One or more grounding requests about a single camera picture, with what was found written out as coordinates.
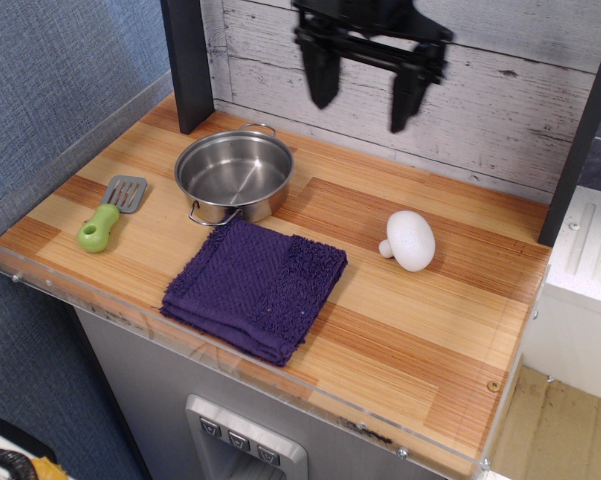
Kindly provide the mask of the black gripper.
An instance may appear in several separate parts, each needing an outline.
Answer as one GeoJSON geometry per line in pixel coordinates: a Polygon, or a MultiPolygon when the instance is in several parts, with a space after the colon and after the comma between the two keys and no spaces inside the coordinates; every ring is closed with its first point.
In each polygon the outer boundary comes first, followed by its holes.
{"type": "Polygon", "coordinates": [[[313,103],[326,108],[339,92],[341,58],[393,71],[390,131],[418,114],[431,83],[444,78],[448,28],[413,1],[294,1],[296,43],[313,103]]]}

